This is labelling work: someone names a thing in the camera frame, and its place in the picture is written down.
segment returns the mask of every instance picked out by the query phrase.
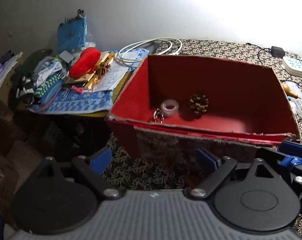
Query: white extension board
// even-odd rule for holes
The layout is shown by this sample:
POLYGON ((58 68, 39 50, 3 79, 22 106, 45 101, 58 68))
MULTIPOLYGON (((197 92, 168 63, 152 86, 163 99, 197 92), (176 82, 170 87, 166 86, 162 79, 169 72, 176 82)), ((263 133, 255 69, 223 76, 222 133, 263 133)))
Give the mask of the white extension board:
POLYGON ((292 57, 283 57, 282 67, 291 75, 302 77, 302 60, 292 57))

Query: red cardboard box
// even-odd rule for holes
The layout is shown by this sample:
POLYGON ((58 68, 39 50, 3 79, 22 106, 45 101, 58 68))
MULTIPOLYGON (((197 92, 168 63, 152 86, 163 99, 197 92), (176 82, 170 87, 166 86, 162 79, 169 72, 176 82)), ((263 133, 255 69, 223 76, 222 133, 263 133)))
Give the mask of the red cardboard box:
POLYGON ((124 87, 107 122, 132 157, 163 164, 195 164, 195 149, 252 161, 257 146, 298 141, 297 121, 272 68, 197 56, 150 55, 124 87), (190 96, 206 95, 205 115, 188 109, 190 96), (153 121, 172 98, 179 113, 153 121))

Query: red plush toy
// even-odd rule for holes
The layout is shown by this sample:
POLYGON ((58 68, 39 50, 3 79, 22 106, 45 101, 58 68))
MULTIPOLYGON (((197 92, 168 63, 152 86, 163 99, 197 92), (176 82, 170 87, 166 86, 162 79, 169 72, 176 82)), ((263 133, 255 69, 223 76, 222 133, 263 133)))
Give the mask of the red plush toy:
POLYGON ((85 49, 77 62, 69 70, 69 76, 78 79, 92 69, 100 59, 101 52, 94 47, 85 49))

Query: green checkered cloth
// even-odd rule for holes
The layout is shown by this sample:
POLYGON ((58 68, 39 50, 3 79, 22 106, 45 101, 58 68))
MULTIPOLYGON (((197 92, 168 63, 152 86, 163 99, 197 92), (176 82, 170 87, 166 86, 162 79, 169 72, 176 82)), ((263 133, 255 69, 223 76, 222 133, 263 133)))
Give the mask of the green checkered cloth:
POLYGON ((60 74, 55 74, 49 79, 47 79, 40 87, 36 89, 36 91, 33 93, 35 97, 41 98, 45 92, 54 84, 56 83, 59 79, 61 79, 60 74))

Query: pine cone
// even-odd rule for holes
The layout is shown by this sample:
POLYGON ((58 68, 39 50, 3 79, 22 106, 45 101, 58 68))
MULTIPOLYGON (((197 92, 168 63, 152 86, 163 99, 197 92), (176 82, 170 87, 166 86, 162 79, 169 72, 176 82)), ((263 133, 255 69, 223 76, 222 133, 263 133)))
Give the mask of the pine cone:
POLYGON ((206 113, 209 100, 205 98, 205 95, 194 94, 190 97, 189 108, 197 115, 203 115, 206 113))

